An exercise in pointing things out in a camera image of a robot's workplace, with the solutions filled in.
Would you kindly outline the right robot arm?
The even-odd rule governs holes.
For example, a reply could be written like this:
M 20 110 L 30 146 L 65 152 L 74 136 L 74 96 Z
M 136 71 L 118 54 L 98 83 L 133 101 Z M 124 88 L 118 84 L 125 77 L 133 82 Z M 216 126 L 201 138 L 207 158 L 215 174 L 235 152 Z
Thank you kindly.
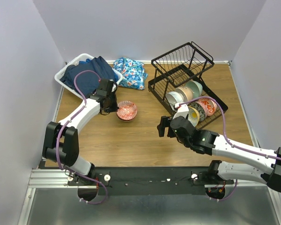
M 175 137 L 179 143 L 198 154 L 215 155 L 237 160 L 237 164 L 212 161 L 199 179 L 209 183 L 226 180 L 249 180 L 267 185 L 281 193 L 281 147 L 268 150 L 231 141 L 209 130 L 197 130 L 182 116 L 164 117 L 158 125 L 159 136 Z

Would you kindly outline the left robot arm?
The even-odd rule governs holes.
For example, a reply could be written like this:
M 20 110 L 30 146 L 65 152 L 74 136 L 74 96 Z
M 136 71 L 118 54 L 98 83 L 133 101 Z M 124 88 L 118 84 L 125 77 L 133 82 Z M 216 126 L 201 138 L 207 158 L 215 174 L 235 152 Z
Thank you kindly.
M 154 130 L 161 106 L 148 95 L 117 91 L 115 85 L 107 89 L 107 85 L 107 80 L 101 80 L 96 94 L 83 100 L 67 118 L 46 127 L 43 157 L 58 163 L 61 170 L 77 174 L 84 185 L 90 185 L 95 178 L 91 158 L 115 166 L 154 166 L 171 150 Z M 131 122 L 116 116 L 117 100 L 125 97 L 139 104 Z

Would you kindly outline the orange white floral bowl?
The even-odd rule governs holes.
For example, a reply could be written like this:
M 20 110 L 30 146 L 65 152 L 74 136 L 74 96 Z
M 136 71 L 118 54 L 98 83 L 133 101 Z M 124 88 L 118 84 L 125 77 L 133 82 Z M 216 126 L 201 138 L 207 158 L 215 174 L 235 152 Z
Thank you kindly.
M 204 97 L 204 98 L 200 98 L 199 102 L 202 103 L 207 108 L 208 116 L 212 116 L 216 112 L 217 105 L 213 100 Z

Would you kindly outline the blue white patterned bowl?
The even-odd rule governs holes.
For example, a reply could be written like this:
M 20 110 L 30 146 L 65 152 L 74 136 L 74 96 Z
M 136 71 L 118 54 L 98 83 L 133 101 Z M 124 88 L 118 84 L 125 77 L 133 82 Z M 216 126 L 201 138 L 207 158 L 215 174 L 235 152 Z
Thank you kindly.
M 137 106 L 131 101 L 121 101 L 118 103 L 118 111 L 116 115 L 119 117 L 133 117 L 138 112 Z

